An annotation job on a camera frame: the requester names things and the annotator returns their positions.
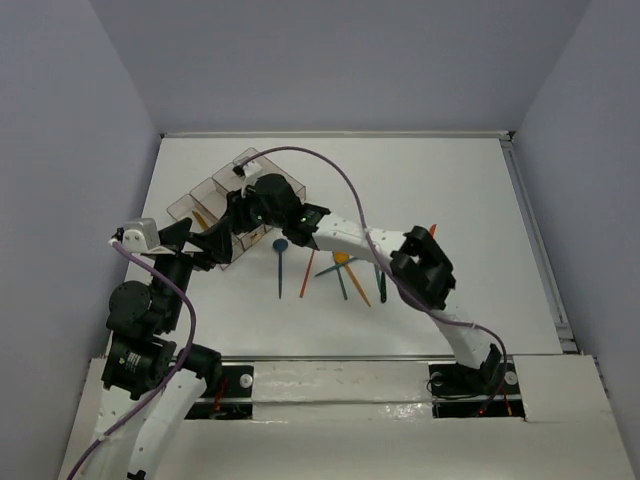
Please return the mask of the blue spoon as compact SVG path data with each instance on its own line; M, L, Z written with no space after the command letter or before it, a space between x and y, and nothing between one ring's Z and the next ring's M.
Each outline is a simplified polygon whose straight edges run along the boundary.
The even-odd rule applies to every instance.
M283 255L284 255L284 252L287 250L288 245L289 245L288 241L284 238L278 238L274 240L272 243L272 247L278 256L277 279L278 279L278 298L279 299L282 298L282 293L283 293L283 277L284 277Z

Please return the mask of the yellow knife green handle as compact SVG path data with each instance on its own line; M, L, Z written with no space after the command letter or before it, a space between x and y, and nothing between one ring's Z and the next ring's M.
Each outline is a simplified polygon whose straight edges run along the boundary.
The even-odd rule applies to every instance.
M386 285L386 275L384 272L380 274L379 292L380 292L380 302L383 304L386 303L387 302L387 285Z

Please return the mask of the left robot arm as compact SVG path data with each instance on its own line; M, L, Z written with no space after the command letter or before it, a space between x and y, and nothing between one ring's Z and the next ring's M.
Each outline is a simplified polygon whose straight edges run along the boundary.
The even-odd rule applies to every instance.
M186 295L195 270L232 258L223 217L201 233L183 219L125 223L109 244L152 277L127 281L109 298L110 347L90 445L70 479L153 479L180 424L201 395L225 386L220 353L195 344L196 312Z

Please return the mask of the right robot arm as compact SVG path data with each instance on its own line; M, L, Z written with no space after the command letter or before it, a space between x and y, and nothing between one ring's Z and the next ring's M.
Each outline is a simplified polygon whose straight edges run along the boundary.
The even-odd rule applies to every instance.
M482 392L503 379L499 342L464 310L455 294L452 262L428 230L415 226L403 233L363 227L327 208L303 203L280 174L249 174L239 167L234 173L242 184L227 194L225 215L236 233L270 226L297 246L344 252L378 266L407 305L434 320L468 390Z

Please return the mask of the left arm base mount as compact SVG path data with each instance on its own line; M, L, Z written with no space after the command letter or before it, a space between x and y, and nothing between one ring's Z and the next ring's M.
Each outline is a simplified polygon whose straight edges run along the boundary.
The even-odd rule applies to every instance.
M253 417L254 366L225 364L216 390L196 400L186 420L250 420Z

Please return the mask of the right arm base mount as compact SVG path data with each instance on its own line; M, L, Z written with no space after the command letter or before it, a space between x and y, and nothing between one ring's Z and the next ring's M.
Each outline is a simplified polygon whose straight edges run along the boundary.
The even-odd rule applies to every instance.
M425 388L431 395L432 413L446 418L525 418L525 408L515 364L507 363L507 375L501 390L485 404L494 388L473 387L454 378L456 364L429 365Z

